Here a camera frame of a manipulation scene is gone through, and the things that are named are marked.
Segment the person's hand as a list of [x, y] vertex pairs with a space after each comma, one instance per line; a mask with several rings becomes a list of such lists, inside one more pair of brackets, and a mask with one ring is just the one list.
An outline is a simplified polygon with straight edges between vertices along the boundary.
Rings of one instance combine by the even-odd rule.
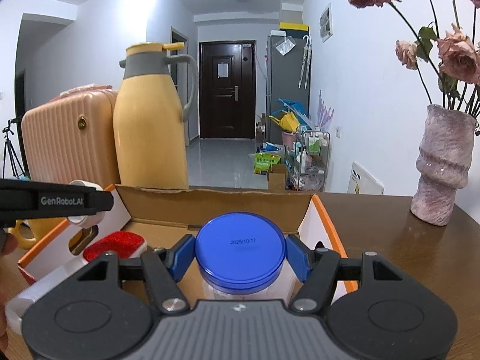
[[9, 359], [31, 359], [32, 356], [23, 339], [8, 328], [5, 304], [27, 288], [27, 282], [17, 268], [24, 251], [18, 250], [17, 239], [6, 233], [1, 249], [1, 352]]

